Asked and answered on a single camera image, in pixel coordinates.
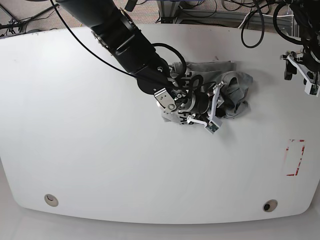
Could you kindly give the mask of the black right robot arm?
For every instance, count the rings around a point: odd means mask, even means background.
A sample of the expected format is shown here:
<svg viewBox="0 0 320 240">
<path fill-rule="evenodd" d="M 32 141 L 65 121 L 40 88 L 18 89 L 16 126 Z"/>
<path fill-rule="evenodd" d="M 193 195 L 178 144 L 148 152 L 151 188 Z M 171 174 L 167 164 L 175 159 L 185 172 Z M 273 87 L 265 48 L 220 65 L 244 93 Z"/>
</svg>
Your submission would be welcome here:
<svg viewBox="0 0 320 240">
<path fill-rule="evenodd" d="M 151 43 L 130 16 L 111 0 L 61 0 L 59 5 L 91 29 L 100 45 L 134 77 L 139 89 L 156 99 L 165 120 L 178 124 L 201 124 L 215 131 L 222 125 L 225 102 L 222 80 L 214 80 L 210 64 L 188 65 L 182 54 L 169 65 L 156 49 L 175 49 Z"/>
</svg>

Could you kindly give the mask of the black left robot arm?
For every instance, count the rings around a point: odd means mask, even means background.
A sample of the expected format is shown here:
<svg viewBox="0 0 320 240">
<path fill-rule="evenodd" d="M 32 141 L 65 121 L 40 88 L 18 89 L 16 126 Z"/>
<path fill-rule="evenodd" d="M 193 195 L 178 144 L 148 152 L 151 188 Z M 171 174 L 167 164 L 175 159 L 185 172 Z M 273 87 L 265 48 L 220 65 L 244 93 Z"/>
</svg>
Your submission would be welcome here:
<svg viewBox="0 0 320 240">
<path fill-rule="evenodd" d="M 275 4 L 272 15 L 274 30 L 284 40 L 301 46 L 302 50 L 287 51 L 281 55 L 285 60 L 284 79 L 290 81 L 298 72 L 303 76 L 303 84 L 310 84 L 308 94 L 316 95 L 320 89 L 320 2 L 318 0 L 271 0 Z M 299 28 L 299 38 L 285 34 L 278 25 L 279 12 L 289 7 Z"/>
</svg>

